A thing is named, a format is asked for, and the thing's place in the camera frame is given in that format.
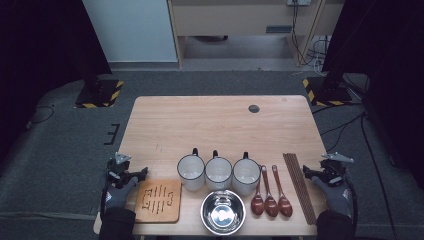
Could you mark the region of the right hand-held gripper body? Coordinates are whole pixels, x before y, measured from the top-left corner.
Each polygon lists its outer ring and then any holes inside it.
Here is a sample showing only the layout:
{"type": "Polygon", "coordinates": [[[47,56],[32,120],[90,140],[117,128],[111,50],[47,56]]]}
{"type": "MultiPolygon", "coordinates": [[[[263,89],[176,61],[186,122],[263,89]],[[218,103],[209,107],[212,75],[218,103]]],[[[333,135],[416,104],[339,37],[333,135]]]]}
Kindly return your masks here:
{"type": "Polygon", "coordinates": [[[324,179],[329,187],[336,187],[344,182],[346,167],[344,163],[353,163],[354,160],[338,152],[323,154],[324,160],[320,162],[323,168],[324,179]]]}

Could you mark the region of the row of brown chopsticks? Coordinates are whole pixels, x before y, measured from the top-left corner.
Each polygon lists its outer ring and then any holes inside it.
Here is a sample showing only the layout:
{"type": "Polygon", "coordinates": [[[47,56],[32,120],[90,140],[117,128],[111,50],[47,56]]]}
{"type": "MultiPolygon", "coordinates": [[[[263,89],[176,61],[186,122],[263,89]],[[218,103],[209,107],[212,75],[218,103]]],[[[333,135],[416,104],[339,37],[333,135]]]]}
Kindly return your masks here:
{"type": "Polygon", "coordinates": [[[316,223],[316,215],[297,156],[294,153],[284,153],[283,158],[289,171],[305,220],[308,225],[314,225],[316,223]]]}

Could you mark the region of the square wooden coaster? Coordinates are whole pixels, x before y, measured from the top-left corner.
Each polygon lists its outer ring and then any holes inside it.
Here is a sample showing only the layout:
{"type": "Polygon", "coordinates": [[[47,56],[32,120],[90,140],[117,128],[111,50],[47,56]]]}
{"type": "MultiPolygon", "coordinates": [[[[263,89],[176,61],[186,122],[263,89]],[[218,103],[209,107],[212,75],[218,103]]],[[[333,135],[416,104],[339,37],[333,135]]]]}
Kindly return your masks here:
{"type": "Polygon", "coordinates": [[[175,223],[180,216],[181,183],[172,179],[147,179],[138,190],[135,213],[138,223],[175,223]]]}

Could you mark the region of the stainless steel bowl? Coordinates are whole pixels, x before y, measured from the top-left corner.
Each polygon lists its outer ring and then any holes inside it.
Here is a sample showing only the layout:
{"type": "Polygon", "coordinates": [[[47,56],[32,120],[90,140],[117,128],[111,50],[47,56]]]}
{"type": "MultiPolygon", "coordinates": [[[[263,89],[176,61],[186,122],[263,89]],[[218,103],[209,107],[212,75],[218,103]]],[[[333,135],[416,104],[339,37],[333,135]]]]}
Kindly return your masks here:
{"type": "Polygon", "coordinates": [[[214,235],[235,234],[244,224],[243,200],[230,190],[210,192],[202,201],[200,217],[204,227],[214,235]]]}

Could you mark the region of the white mug with black rim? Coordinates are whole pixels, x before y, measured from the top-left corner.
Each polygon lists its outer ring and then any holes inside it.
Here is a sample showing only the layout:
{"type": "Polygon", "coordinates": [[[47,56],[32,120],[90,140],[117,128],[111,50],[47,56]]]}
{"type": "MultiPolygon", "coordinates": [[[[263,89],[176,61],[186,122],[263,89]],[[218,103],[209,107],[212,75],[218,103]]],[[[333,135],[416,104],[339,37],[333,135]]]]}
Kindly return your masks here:
{"type": "Polygon", "coordinates": [[[230,188],[232,165],[229,160],[221,157],[217,150],[213,151],[212,158],[207,162],[205,174],[209,190],[218,191],[230,188]]]}
{"type": "Polygon", "coordinates": [[[188,191],[200,190],[205,184],[205,163],[197,148],[182,157],[177,164],[177,172],[183,187],[188,191]]]}
{"type": "Polygon", "coordinates": [[[248,152],[243,153],[232,169],[232,187],[242,196],[252,194],[259,182],[261,170],[257,162],[249,157],[248,152]]]}

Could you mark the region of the person's right hand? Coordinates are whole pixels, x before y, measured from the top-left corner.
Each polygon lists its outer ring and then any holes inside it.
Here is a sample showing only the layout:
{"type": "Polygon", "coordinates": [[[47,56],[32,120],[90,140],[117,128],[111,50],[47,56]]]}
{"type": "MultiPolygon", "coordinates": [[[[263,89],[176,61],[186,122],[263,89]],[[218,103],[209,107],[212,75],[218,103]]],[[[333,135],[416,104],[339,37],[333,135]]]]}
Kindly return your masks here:
{"type": "Polygon", "coordinates": [[[327,206],[331,211],[352,217],[351,191],[346,183],[342,183],[336,187],[329,187],[316,176],[311,181],[321,189],[327,206]]]}

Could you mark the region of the beige wooden desk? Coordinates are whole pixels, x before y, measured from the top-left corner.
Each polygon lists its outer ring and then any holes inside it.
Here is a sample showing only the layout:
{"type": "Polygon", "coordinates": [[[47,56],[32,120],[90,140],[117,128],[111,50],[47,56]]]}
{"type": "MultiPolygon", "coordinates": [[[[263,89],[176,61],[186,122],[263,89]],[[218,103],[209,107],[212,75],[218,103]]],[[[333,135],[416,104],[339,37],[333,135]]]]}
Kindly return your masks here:
{"type": "Polygon", "coordinates": [[[333,34],[345,0],[312,0],[287,6],[287,0],[167,0],[179,63],[189,36],[282,34],[295,64],[306,63],[316,36],[333,34]]]}

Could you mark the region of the black curtain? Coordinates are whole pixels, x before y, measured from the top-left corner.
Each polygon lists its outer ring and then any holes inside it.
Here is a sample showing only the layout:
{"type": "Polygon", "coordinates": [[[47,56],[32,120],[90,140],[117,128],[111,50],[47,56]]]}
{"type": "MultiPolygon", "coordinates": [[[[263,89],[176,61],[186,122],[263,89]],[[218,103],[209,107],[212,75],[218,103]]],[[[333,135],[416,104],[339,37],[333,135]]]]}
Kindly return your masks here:
{"type": "Polygon", "coordinates": [[[369,77],[392,158],[424,189],[424,0],[345,0],[324,69],[369,77]]]}
{"type": "Polygon", "coordinates": [[[82,0],[0,0],[0,165],[50,90],[111,72],[82,0]]]}

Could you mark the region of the person's left hand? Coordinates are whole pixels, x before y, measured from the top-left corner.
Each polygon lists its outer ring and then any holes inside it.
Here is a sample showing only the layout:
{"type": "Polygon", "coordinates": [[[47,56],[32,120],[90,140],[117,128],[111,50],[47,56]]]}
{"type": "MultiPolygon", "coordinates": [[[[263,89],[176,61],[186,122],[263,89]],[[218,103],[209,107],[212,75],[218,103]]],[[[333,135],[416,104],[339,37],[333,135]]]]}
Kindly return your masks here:
{"type": "Polygon", "coordinates": [[[129,182],[122,188],[116,188],[109,185],[106,191],[105,207],[109,208],[124,208],[128,199],[129,193],[137,185],[138,178],[132,177],[129,182]]]}

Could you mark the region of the black stand with striped base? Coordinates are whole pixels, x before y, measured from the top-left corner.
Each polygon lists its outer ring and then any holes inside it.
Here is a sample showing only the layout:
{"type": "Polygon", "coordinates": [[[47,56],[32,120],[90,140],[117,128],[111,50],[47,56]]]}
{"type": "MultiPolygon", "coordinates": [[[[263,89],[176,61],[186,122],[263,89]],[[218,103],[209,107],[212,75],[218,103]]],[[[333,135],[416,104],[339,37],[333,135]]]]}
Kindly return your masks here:
{"type": "Polygon", "coordinates": [[[348,90],[341,86],[344,82],[343,63],[344,57],[338,53],[325,76],[308,77],[303,81],[312,105],[343,105],[352,101],[348,90]]]}
{"type": "Polygon", "coordinates": [[[82,71],[84,86],[76,101],[76,108],[111,107],[114,105],[123,81],[116,79],[101,80],[90,69],[82,71]]]}

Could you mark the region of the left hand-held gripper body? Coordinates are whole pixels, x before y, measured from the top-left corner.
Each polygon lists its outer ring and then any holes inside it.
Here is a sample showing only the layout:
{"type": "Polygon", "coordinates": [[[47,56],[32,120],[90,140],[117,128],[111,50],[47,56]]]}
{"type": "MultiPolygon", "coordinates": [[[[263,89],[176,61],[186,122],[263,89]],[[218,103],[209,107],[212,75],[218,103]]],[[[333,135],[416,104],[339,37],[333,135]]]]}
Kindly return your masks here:
{"type": "Polygon", "coordinates": [[[129,155],[116,152],[114,157],[107,162],[106,185],[114,185],[122,188],[129,180],[128,168],[131,157],[129,155]]]}

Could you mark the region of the white cabinet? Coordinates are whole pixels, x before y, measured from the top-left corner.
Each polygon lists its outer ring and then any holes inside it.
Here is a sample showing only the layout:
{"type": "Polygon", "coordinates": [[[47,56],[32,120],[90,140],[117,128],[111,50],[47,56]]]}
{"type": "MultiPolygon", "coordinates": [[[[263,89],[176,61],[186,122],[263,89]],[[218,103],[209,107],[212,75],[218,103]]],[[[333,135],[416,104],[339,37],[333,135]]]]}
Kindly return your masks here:
{"type": "Polygon", "coordinates": [[[109,62],[176,62],[167,0],[82,0],[109,62]]]}

